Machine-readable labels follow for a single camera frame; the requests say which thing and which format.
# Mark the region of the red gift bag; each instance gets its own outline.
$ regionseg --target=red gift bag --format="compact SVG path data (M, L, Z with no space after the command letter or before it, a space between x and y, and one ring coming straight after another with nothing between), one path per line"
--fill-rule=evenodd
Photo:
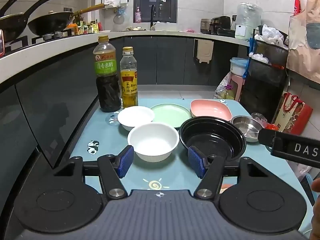
M301 101L298 96L284 92L283 103L278 112L275 125L280 132L300 135L312 114L312 108Z

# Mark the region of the white countertop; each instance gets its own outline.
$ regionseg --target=white countertop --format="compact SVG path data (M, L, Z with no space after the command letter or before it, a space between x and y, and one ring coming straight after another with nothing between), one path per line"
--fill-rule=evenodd
M190 38L210 39L213 41L225 41L243 46L249 46L248 41L236 38L208 35L202 33L186 33L172 31L129 31L129 32L110 32L97 33L81 36L73 36L64 39L49 41L27 47L14 52L10 55L0 58L0 83L17 73L39 63L50 57L56 56L63 52L79 48L98 41L99 36L108 35L109 39L124 36L184 36Z

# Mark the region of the green plate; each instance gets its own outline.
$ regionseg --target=green plate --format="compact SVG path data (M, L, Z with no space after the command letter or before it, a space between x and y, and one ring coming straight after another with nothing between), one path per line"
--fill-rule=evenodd
M160 104L151 107L151 109L155 113L154 122L163 122L176 129L192 117L188 109L176 104Z

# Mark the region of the blue lid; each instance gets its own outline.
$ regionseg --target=blue lid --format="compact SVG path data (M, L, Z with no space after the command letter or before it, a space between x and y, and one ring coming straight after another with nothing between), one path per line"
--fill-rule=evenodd
M245 68L247 66L248 60L240 57L233 57L230 60L231 63L238 65L239 67Z

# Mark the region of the bottle cap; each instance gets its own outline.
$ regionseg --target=bottle cap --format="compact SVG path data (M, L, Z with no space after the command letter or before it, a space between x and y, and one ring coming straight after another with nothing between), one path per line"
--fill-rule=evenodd
M133 47L123 47L122 55L133 55Z
M98 38L98 42L109 42L109 36L106 35L106 36L100 36Z

